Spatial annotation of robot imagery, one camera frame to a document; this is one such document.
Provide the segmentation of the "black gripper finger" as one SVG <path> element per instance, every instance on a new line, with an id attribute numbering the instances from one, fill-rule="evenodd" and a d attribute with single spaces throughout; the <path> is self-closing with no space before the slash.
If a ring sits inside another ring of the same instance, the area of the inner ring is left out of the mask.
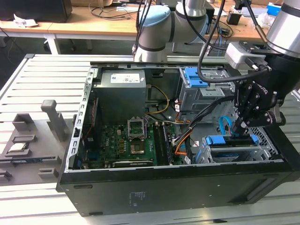
<path id="1" fill-rule="evenodd" d="M 246 129 L 244 122 L 245 104 L 249 96 L 250 90 L 246 81 L 239 81 L 235 84 L 234 105 L 237 108 L 237 119 L 234 122 L 234 133 L 243 134 Z"/>
<path id="2" fill-rule="evenodd" d="M 257 110 L 253 105 L 246 106 L 240 113 L 240 134 L 249 127 L 264 127 L 274 123 L 273 113 L 266 110 Z"/>

